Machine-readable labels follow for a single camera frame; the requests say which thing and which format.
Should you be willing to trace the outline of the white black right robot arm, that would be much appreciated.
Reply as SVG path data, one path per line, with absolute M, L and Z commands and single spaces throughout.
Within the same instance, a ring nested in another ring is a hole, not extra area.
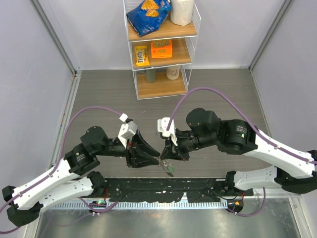
M 174 121 L 162 118 L 157 131 L 165 140 L 160 158 L 188 161 L 190 152 L 216 146 L 228 155 L 244 155 L 265 161 L 270 167 L 226 174 L 224 190 L 236 195 L 256 187 L 280 187 L 291 193 L 306 194 L 317 188 L 317 152 L 301 152 L 283 145 L 240 119 L 221 120 L 213 111 L 192 110 L 186 117 L 189 130 L 175 128 Z

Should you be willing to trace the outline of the metal key organizer with rings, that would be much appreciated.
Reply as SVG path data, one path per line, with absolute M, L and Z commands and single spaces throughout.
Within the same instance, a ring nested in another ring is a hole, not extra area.
M 174 177 L 174 174 L 171 173 L 168 169 L 169 166 L 172 166 L 168 161 L 159 160 L 159 165 L 163 168 L 163 170 L 170 176 Z

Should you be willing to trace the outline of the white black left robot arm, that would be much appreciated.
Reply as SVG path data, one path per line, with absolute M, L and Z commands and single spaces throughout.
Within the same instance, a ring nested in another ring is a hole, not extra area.
M 98 156 L 124 157 L 127 165 L 142 168 L 158 165 L 160 153 L 149 145 L 139 130 L 123 145 L 119 138 L 108 138 L 99 126 L 89 128 L 81 143 L 51 169 L 20 187 L 6 186 L 3 198 L 8 202 L 8 219 L 17 227 L 36 220 L 50 207 L 82 196 L 103 196 L 107 183 L 94 168 Z

